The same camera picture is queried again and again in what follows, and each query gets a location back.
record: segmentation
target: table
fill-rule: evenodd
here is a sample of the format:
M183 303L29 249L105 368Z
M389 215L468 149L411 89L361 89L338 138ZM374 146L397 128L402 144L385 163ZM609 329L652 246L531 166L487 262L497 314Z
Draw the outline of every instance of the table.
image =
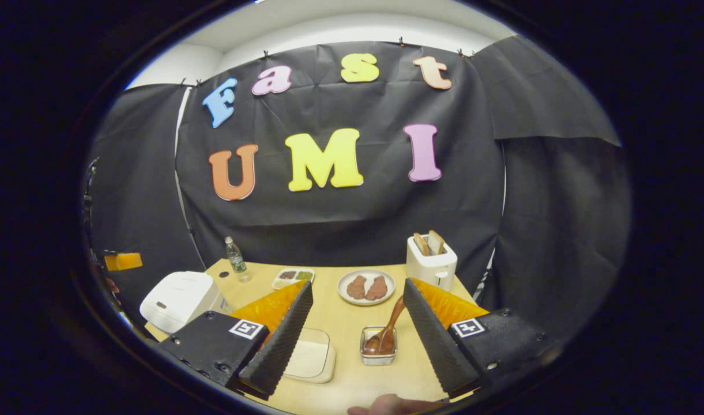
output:
M285 412L317 415L341 415L350 406L370 407L382 394L397 394L407 399L440 400L447 394L428 359L426 350L416 333L411 316L404 310L396 323L398 351L396 360L386 366L362 364L359 354L359 341L365 326L384 326L396 300L404 291L406 279L405 264L380 266L286 266L267 263L247 263L247 273L251 281L240 282L231 270L231 264L221 259L207 269L233 310L273 292L272 281L283 268L311 268L315 271L313 281L313 306L304 327L320 329L330 337L336 350L336 365L333 378L328 383L314 384L286 378L280 383L268 401L256 399L262 404L285 410ZM341 277L354 270L372 268L388 273L396 281L396 289L388 300L378 305L361 307L347 303L337 292ZM220 278L222 271L230 271L226 278ZM465 287L454 278L452 294L474 303ZM167 334L147 323L146 329L158 341Z

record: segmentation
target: plastic bottle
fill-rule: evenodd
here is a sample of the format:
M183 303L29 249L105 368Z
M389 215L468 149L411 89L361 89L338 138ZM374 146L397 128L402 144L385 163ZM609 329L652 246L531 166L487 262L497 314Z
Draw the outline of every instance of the plastic bottle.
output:
M239 281L249 281L251 277L246 275L247 266L244 263L244 258L242 257L242 252L239 250L239 247L234 244L234 240L230 236L226 236L224 241L226 242L226 259L231 262L231 267L239 274Z

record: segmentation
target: human hand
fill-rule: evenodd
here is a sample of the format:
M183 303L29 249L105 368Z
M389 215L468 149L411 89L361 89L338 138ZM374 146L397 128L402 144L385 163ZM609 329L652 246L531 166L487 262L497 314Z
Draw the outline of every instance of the human hand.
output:
M353 406L347 409L349 415L411 415L447 405L444 402L402 399L396 394L381 395L370 405L370 409Z

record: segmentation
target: toast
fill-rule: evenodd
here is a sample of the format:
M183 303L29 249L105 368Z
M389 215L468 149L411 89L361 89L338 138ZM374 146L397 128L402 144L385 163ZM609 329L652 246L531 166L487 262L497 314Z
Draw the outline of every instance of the toast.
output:
M440 255L444 253L444 238L434 232L433 229L428 231L428 254Z
M426 241L423 240L423 237L420 233L413 233L413 242L416 243L418 250L421 251L423 256L428 256L428 244L426 244Z

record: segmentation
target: white appliance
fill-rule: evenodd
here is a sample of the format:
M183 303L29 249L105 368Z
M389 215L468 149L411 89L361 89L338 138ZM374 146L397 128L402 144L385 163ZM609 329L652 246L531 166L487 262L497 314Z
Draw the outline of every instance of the white appliance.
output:
M428 235L422 236L428 243ZM454 271L457 269L457 254L444 242L444 253L424 256L413 241L408 238L408 253L405 255L405 273L409 278L417 278L445 291L451 291Z
M175 333L209 310L231 313L212 276L193 271L179 271L162 278L139 307L149 323L167 334Z

